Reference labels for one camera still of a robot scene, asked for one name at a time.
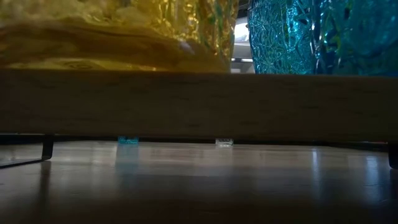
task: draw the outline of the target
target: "wooden floor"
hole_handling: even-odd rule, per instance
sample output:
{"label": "wooden floor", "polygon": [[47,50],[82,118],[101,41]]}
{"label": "wooden floor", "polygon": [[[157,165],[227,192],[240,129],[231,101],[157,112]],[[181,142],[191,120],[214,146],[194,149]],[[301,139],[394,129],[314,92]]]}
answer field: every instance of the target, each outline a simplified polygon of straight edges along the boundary
{"label": "wooden floor", "polygon": [[[0,161],[40,155],[0,146]],[[0,223],[398,223],[385,152],[313,146],[57,143],[0,170]]]}

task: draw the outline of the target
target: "textured gold glass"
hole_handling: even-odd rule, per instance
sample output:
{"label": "textured gold glass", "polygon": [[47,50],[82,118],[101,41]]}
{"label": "textured gold glass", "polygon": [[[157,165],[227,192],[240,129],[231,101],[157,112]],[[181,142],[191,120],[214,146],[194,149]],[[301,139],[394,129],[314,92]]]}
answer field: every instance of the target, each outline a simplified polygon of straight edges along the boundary
{"label": "textured gold glass", "polygon": [[0,0],[0,67],[228,72],[238,0]]}

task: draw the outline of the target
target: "blue glass vase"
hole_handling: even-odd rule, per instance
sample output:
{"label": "blue glass vase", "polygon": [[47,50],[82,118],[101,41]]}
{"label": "blue glass vase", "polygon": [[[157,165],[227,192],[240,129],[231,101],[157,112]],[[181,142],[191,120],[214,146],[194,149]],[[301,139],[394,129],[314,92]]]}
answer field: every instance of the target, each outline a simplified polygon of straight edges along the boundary
{"label": "blue glass vase", "polygon": [[312,0],[252,0],[248,24],[256,73],[312,74]]}
{"label": "blue glass vase", "polygon": [[398,76],[397,0],[313,0],[315,73]]}

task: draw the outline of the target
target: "wooden shelf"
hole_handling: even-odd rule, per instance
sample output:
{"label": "wooden shelf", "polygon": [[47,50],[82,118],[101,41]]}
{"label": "wooden shelf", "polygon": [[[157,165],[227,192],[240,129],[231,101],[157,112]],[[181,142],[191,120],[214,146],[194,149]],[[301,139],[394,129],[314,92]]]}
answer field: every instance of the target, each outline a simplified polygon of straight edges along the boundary
{"label": "wooden shelf", "polygon": [[398,78],[0,70],[0,133],[398,141]]}

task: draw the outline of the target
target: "yellow glass vase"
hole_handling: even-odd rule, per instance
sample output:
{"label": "yellow glass vase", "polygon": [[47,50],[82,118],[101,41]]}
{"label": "yellow glass vase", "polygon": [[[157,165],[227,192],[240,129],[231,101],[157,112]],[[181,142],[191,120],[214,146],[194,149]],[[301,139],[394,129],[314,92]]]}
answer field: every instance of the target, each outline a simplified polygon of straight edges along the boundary
{"label": "yellow glass vase", "polygon": [[238,0],[0,0],[0,67],[228,72]]}

